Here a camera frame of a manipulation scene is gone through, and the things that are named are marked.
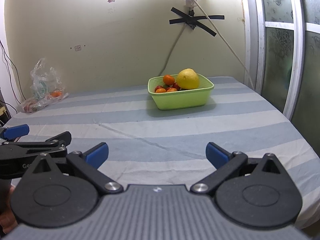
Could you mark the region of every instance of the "black electrical tape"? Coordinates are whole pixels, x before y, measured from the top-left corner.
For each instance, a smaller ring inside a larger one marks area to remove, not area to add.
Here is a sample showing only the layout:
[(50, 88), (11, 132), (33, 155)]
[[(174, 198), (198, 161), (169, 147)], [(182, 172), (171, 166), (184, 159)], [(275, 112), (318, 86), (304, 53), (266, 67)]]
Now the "black electrical tape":
[[(194, 16), (193, 19), (194, 20), (205, 20), (207, 17), (206, 16)], [(224, 20), (224, 15), (209, 15), (209, 18), (212, 20)], [(186, 22), (186, 20), (184, 18), (180, 18), (180, 19), (173, 19), (173, 20), (169, 20), (170, 24), (175, 24), (175, 23), (184, 23)]]
[(185, 14), (184, 12), (182, 12), (174, 7), (172, 7), (171, 11), (174, 12), (175, 14), (181, 16), (183, 18), (184, 22), (186, 22), (188, 25), (197, 25), (201, 29), (205, 30), (207, 33), (211, 34), (213, 37), (217, 35), (213, 30), (211, 30), (210, 28), (208, 28), (204, 24), (195, 20), (195, 17), (191, 17), (191, 16)]

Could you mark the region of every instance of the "orange fruit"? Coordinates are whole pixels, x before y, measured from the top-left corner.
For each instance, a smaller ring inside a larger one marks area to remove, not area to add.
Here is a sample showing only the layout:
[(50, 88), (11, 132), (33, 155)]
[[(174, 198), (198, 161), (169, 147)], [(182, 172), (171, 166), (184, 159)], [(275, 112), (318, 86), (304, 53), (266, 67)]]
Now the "orange fruit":
[(156, 93), (165, 93), (165, 89), (164, 88), (158, 88)]
[(57, 98), (62, 95), (62, 91), (55, 90), (55, 91), (51, 92), (50, 95), (53, 96), (54, 98)]
[(173, 85), (174, 84), (174, 77), (170, 76), (170, 75), (165, 75), (163, 77), (163, 83), (168, 85), (168, 86)]
[(176, 88), (170, 88), (170, 89), (167, 90), (167, 92), (176, 92), (176, 91), (177, 91)]

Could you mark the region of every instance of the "electric cable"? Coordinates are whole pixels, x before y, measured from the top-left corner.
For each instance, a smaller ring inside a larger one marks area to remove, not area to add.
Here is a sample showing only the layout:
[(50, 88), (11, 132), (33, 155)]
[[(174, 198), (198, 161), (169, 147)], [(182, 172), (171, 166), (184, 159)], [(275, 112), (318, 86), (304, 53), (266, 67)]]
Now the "electric cable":
[(16, 111), (16, 113), (18, 113), (17, 109), (15, 109), (15, 108), (14, 108), (12, 105), (10, 105), (9, 103), (6, 103), (6, 102), (1, 101), (1, 100), (0, 100), (0, 102), (3, 103), (3, 104), (6, 104), (6, 105), (8, 105), (8, 106), (11, 106), (11, 107)]
[(173, 43), (173, 45), (172, 45), (172, 47), (171, 47), (171, 49), (170, 49), (170, 52), (169, 52), (169, 54), (168, 54), (168, 56), (167, 56), (167, 59), (166, 59), (166, 61), (165, 61), (165, 63), (164, 63), (164, 67), (162, 68), (162, 70), (161, 70), (160, 73), (158, 74), (158, 77), (161, 76), (162, 73), (164, 72), (164, 70), (166, 69), (167, 64), (168, 64), (168, 62), (169, 62), (169, 59), (170, 59), (170, 56), (171, 56), (171, 54), (172, 54), (172, 52), (173, 52), (173, 50), (174, 50), (174, 47), (176, 46), (176, 44), (177, 44), (178, 40), (180, 39), (180, 37), (181, 37), (184, 29), (186, 28), (186, 26), (187, 26), (186, 24), (183, 25), (183, 27), (182, 27), (181, 31), (179, 32), (176, 40), (174, 41), (174, 43)]
[(252, 89), (254, 89), (253, 86), (253, 82), (250, 76), (249, 71), (246, 69), (245, 65), (242, 63), (241, 59), (238, 57), (238, 55), (234, 52), (234, 50), (231, 48), (231, 46), (229, 45), (229, 43), (226, 41), (226, 39), (222, 36), (222, 34), (219, 32), (219, 30), (217, 29), (217, 27), (214, 25), (213, 21), (209, 18), (209, 16), (206, 14), (206, 12), (202, 9), (202, 7), (198, 4), (198, 2), (196, 0), (193, 0), (193, 2), (199, 7), (199, 9), (202, 11), (202, 13), (205, 15), (205, 17), (209, 20), (210, 24), (212, 25), (212, 27), (216, 30), (217, 34), (220, 36), (220, 38), (224, 41), (224, 43), (228, 46), (228, 48), (230, 49), (230, 51), (232, 52), (233, 55), (235, 55), (236, 59), (240, 62), (241, 66), (244, 68), (244, 71), (247, 73), (248, 77), (249, 77), (249, 81), (251, 84)]
[(0, 40), (0, 45), (1, 45), (2, 49), (3, 49), (4, 59), (5, 59), (5, 56), (7, 56), (7, 58), (10, 60), (11, 64), (12, 64), (12, 65), (14, 66), (14, 68), (16, 69), (17, 77), (18, 77), (18, 83), (19, 83), (19, 87), (20, 87), (20, 91), (21, 91), (21, 94), (22, 94), (23, 98), (26, 100), (26, 97), (24, 96), (23, 91), (22, 91), (22, 88), (21, 88), (18, 69), (17, 69), (16, 65), (12, 62), (12, 60), (9, 58), (8, 54), (6, 53), (6, 51), (5, 51), (5, 49), (4, 49), (4, 46), (3, 46), (2, 42), (1, 42), (1, 40)]
[(235, 55), (235, 57), (237, 58), (237, 60), (240, 62), (241, 66), (244, 68), (244, 71), (247, 73), (248, 77), (249, 77), (249, 81), (250, 84), (252, 86), (252, 89), (254, 89), (253, 86), (253, 82), (252, 79), (250, 77), (250, 73), (249, 71), (246, 69), (245, 65), (242, 63), (241, 59), (238, 57), (238, 55), (234, 52), (234, 50), (231, 48), (231, 46), (229, 45), (229, 43), (226, 41), (226, 39), (221, 35), (221, 33), (219, 32), (219, 30), (217, 29), (217, 27), (214, 25), (213, 21), (209, 18), (209, 16), (206, 14), (206, 12), (202, 9), (202, 7), (198, 4), (198, 2), (196, 0), (193, 0), (193, 2), (199, 7), (200, 11), (202, 11), (202, 13), (206, 16), (206, 18), (209, 20), (209, 22), (211, 23), (212, 27), (216, 30), (217, 34), (221, 37), (221, 39), (224, 41), (224, 43), (228, 46), (228, 48), (230, 49), (230, 51), (233, 53), (233, 55)]
[(7, 69), (8, 69), (8, 73), (9, 73), (10, 84), (11, 84), (11, 89), (12, 89), (14, 98), (17, 100), (17, 102), (18, 102), (19, 104), (21, 104), (20, 101), (17, 99), (17, 96), (16, 96), (16, 94), (14, 93), (14, 90), (13, 90), (12, 81), (11, 81), (11, 74), (10, 74), (10, 69), (9, 69), (9, 63), (8, 63), (8, 61), (7, 61), (7, 59), (6, 59), (5, 57), (4, 57), (4, 60), (7, 62)]
[(7, 116), (8, 120), (10, 120), (11, 115), (10, 115), (10, 113), (8, 114), (8, 111), (7, 111), (7, 110), (5, 111), (5, 115)]

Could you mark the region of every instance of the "blue gripper pad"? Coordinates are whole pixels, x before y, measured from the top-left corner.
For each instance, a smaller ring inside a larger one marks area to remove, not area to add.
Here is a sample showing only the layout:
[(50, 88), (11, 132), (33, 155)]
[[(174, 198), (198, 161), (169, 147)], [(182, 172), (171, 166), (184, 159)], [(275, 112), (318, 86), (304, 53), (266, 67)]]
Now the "blue gripper pad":
[(4, 140), (13, 140), (15, 138), (28, 135), (29, 131), (29, 126), (27, 124), (5, 128), (1, 138)]
[(83, 154), (85, 162), (96, 169), (108, 159), (108, 155), (109, 147), (104, 142), (98, 144)]
[(232, 155), (215, 143), (210, 142), (205, 149), (205, 156), (216, 169), (219, 169), (231, 159)]

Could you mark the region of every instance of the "gray gripper base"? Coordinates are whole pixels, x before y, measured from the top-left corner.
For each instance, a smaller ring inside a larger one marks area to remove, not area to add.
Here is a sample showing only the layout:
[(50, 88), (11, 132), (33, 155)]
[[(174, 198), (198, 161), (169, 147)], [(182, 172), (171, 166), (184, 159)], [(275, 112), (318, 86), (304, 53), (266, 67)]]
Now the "gray gripper base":
[(293, 226), (256, 231), (223, 217), (207, 196), (184, 185), (130, 185), (103, 197), (97, 209), (76, 224), (57, 229), (19, 225), (6, 240), (305, 240)]

